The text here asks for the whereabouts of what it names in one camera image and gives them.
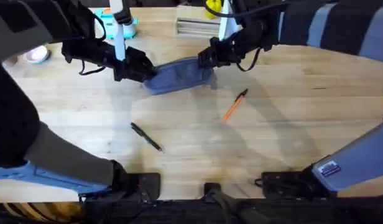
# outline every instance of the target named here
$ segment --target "wood grain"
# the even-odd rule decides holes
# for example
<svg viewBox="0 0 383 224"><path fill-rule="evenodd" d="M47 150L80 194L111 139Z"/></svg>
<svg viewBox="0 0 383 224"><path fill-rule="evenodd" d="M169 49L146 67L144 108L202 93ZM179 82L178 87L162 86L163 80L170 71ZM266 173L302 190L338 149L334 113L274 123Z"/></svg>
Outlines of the wood grain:
<svg viewBox="0 0 383 224"><path fill-rule="evenodd" d="M208 46L208 40L174 37L176 8L135 8L132 13L139 19L139 33L126 44L147 52L156 65L194 56ZM250 72L223 67L211 85L150 96L140 83L115 82L108 69L79 76L81 62L67 64L60 47L49 45L52 56L40 65L21 58L10 74L41 120L63 138L119 161L128 172L160 172L163 200L200 198L204 182L213 181L233 197L262 197L252 184L262 171L300 170L383 117L383 63L365 58L276 46ZM246 88L246 99L222 122ZM131 121L165 153L147 145L130 128ZM340 192L342 197L380 194L383 177ZM70 190L0 180L0 202L70 200L77 200Z"/></svg>

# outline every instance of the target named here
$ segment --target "white bowl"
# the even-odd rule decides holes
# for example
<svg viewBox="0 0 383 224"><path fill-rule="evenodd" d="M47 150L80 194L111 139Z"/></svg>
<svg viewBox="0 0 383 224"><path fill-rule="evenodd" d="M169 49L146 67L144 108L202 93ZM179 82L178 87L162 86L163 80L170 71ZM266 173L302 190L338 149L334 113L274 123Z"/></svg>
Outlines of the white bowl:
<svg viewBox="0 0 383 224"><path fill-rule="evenodd" d="M49 50L45 46L36 47L25 53L25 59L30 63L41 63L49 57Z"/></svg>

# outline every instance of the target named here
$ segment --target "black pen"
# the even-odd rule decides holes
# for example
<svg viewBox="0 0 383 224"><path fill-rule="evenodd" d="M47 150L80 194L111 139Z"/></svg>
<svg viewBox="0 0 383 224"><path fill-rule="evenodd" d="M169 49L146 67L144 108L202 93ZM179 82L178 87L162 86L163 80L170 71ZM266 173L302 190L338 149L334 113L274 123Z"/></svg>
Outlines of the black pen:
<svg viewBox="0 0 383 224"><path fill-rule="evenodd" d="M140 127L138 127L136 124L134 123L131 123L131 128L136 131L136 133L140 136L142 136L143 138L146 139L147 143L151 144L153 147L156 148L156 150L162 152L162 149L161 147L155 142L153 141L153 139L151 139L143 130L141 130Z"/></svg>

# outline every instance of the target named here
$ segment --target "black cable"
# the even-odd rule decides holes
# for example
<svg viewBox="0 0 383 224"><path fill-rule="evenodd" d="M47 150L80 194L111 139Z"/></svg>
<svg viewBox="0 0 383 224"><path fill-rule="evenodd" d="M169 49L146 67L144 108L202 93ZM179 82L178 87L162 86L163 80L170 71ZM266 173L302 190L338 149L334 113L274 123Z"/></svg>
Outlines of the black cable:
<svg viewBox="0 0 383 224"><path fill-rule="evenodd" d="M131 222L135 221L135 219L137 217L139 217L139 215L141 215L142 213L146 212L147 209L143 209L143 210L140 210L139 212L137 212L133 217L129 218L125 224L130 224Z"/></svg>
<svg viewBox="0 0 383 224"><path fill-rule="evenodd" d="M83 59L81 59L81 63L82 63L82 69L80 72L78 72L78 74L80 75L90 75L90 74L93 74L93 73L98 73L98 72L101 72L103 71L106 67L101 67L101 68L98 68L96 70L93 70L93 71L89 71L89 72L85 72L84 73L84 70L85 70L85 62Z"/></svg>
<svg viewBox="0 0 383 224"><path fill-rule="evenodd" d="M286 1L279 2L279 3L271 4L271 5L268 5L268 6L259 7L257 9L251 10L251 11L237 13L237 14L223 14L223 13L220 13L220 12L215 12L214 10L210 9L207 6L205 1L204 1L204 7L205 7L205 9L208 12L210 12L211 14L213 14L215 16L226 17L226 18L236 18L236 17L250 16L252 14L257 14L257 13L260 13L260 12L264 12L264 11L269 10L269 9L282 8L282 7L286 6L286 5L288 5L288 3L289 3L289 1L286 0Z"/></svg>
<svg viewBox="0 0 383 224"><path fill-rule="evenodd" d="M103 28L103 36L97 38L97 40L104 41L106 39L106 28L104 28L103 21L95 14L93 14L93 17L99 22L100 26Z"/></svg>
<svg viewBox="0 0 383 224"><path fill-rule="evenodd" d="M248 72L249 70L253 69L255 67L256 61L258 59L259 52L261 51L261 48L256 49L254 59L252 60L251 65L248 69L243 69L240 63L237 63L237 68L239 68L242 72Z"/></svg>

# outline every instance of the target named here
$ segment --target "folded fabric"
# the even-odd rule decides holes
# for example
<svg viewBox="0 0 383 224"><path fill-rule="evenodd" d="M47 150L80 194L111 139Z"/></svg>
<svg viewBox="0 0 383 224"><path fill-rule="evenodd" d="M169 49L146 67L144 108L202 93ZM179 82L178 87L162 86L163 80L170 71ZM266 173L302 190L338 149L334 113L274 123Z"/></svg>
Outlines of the folded fabric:
<svg viewBox="0 0 383 224"><path fill-rule="evenodd" d="M151 95L184 90L208 83L213 69L199 68L197 57L188 57L157 67L157 74L143 84Z"/></svg>

